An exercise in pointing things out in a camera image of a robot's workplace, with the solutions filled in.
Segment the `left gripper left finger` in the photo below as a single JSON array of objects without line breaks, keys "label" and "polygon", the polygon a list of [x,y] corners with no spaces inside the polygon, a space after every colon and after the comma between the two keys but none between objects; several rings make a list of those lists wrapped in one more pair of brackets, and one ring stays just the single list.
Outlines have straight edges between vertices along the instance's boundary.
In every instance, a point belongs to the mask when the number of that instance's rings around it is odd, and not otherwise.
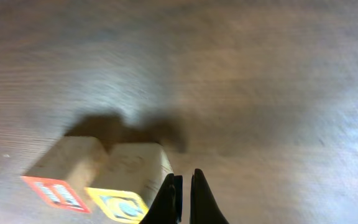
[{"label": "left gripper left finger", "polygon": [[140,224],[179,224],[183,208],[183,176],[168,174]]}]

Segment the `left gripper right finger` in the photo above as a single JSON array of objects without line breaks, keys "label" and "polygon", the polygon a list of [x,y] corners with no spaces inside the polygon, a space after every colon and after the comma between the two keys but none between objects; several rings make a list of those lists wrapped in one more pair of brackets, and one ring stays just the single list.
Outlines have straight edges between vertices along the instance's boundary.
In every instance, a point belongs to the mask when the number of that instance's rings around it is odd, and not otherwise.
[{"label": "left gripper right finger", "polygon": [[191,178],[190,224],[228,224],[201,169]]}]

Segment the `yellow C block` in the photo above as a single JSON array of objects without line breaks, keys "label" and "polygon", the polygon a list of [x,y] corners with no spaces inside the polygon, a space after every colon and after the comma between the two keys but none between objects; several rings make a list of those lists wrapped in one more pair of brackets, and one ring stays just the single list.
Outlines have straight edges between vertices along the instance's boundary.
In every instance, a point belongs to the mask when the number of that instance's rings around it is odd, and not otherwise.
[{"label": "yellow C block", "polygon": [[172,172],[160,144],[118,144],[86,192],[108,218],[139,223]]}]

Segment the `red I block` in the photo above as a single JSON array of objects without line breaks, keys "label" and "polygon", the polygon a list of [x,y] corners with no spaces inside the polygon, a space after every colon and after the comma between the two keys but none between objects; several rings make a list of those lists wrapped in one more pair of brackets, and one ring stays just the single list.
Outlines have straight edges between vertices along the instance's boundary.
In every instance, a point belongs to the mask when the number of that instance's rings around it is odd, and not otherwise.
[{"label": "red I block", "polygon": [[57,141],[21,179],[49,206],[91,213],[94,202],[86,188],[108,158],[99,139],[65,136]]}]

